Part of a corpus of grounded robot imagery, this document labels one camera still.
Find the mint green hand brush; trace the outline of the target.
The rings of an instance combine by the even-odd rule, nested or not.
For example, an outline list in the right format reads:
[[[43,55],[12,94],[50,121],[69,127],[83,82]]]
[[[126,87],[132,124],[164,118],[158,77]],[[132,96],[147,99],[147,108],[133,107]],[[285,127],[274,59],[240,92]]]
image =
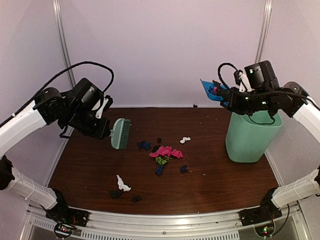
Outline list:
[[[127,147],[130,127],[130,119],[119,118],[114,122],[113,128],[110,132],[110,143],[114,149],[121,150]]]

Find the blue plastic dustpan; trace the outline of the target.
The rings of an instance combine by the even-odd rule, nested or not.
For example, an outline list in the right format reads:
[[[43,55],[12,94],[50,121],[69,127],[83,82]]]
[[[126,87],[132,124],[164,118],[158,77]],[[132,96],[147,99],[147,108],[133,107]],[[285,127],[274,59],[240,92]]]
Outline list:
[[[223,100],[223,97],[220,95],[217,95],[217,93],[214,91],[214,87],[217,87],[213,82],[205,81],[200,79],[200,82],[204,88],[204,91],[206,93],[206,96],[214,102],[221,102]]]

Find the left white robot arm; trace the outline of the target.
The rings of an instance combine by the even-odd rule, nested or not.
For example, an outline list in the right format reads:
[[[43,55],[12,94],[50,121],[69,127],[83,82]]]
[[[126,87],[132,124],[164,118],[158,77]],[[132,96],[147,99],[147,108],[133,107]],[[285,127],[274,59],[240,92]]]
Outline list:
[[[72,211],[63,193],[22,174],[6,153],[33,132],[54,122],[62,130],[72,127],[94,139],[109,137],[110,120],[103,117],[103,112],[112,104],[112,97],[95,86],[75,87],[66,92],[49,87],[38,93],[21,112],[13,114],[0,127],[0,189],[38,203],[61,222],[69,221]]]

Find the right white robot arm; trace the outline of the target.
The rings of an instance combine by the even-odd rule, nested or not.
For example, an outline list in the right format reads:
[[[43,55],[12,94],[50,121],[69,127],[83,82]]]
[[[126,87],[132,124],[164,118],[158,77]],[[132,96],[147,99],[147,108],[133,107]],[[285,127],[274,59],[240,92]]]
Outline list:
[[[216,94],[222,97],[221,105],[240,115],[252,116],[266,110],[274,116],[278,110],[301,124],[317,141],[320,139],[320,108],[309,94],[296,82],[274,88],[268,85],[261,89],[241,92],[238,88],[216,85]],[[303,200],[320,193],[320,170],[316,168],[308,175],[268,192],[264,204],[256,210],[259,220],[268,220],[275,212],[291,202]]]

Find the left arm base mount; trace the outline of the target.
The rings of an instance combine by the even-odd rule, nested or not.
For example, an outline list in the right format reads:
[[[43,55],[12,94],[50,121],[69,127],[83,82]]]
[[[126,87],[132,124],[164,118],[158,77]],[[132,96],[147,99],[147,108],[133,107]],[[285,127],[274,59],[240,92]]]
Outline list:
[[[53,189],[53,192],[56,195],[57,203],[51,209],[42,208],[46,213],[45,216],[56,223],[53,228],[55,236],[65,240],[77,230],[77,227],[87,226],[89,212],[69,207],[61,191]]]

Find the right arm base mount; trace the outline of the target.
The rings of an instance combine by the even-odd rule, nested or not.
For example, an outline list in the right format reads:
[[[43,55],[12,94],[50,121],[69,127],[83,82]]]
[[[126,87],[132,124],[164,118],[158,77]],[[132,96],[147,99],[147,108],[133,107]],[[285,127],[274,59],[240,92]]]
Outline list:
[[[257,207],[243,209],[238,214],[242,226],[253,226],[261,238],[270,238],[276,233],[275,220],[283,215],[269,200],[262,201]]]

